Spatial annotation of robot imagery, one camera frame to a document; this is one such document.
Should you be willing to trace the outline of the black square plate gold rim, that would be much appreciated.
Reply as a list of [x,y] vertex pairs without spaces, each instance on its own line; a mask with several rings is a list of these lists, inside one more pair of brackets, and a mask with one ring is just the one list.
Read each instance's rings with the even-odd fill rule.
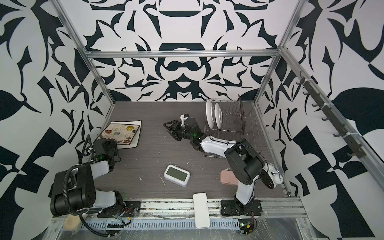
[[238,102],[239,102],[239,107],[240,107],[241,132],[242,132],[242,135],[244,135],[245,134],[245,129],[246,129],[245,115],[244,115],[244,105],[243,105],[243,101],[242,101],[241,96],[238,95],[238,97],[239,97]]

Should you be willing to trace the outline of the white square plate black rim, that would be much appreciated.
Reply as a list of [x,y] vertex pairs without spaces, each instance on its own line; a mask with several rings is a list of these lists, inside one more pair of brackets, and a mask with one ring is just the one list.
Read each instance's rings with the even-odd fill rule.
[[99,135],[98,139],[112,139],[118,149],[136,148],[139,142],[142,121],[111,122]]

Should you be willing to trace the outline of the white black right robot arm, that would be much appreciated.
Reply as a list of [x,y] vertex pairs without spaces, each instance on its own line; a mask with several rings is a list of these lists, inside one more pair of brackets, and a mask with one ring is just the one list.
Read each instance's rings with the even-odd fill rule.
[[180,121],[166,122],[163,126],[174,140],[189,140],[195,150],[218,155],[227,160],[238,180],[238,186],[233,200],[221,201],[221,215],[224,217],[260,216],[263,210],[254,195],[257,180],[261,180],[271,190],[284,181],[274,165],[267,163],[244,138],[237,141],[215,138],[204,133],[195,118],[189,115],[182,116]]

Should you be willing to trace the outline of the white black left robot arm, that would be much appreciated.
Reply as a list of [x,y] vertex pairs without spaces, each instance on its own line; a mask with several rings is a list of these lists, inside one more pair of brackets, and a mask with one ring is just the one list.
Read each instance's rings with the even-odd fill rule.
[[82,156],[90,157],[87,163],[76,164],[66,171],[55,175],[51,187],[50,210],[54,217],[70,215],[79,217],[83,226],[99,237],[111,238],[116,233],[99,232],[93,229],[86,217],[101,214],[114,217],[119,224],[108,224],[108,228],[121,229],[131,225],[129,217],[131,207],[124,202],[118,191],[104,192],[96,189],[94,180],[114,170],[115,164],[121,161],[118,143],[114,139],[99,138],[94,142],[87,136]]

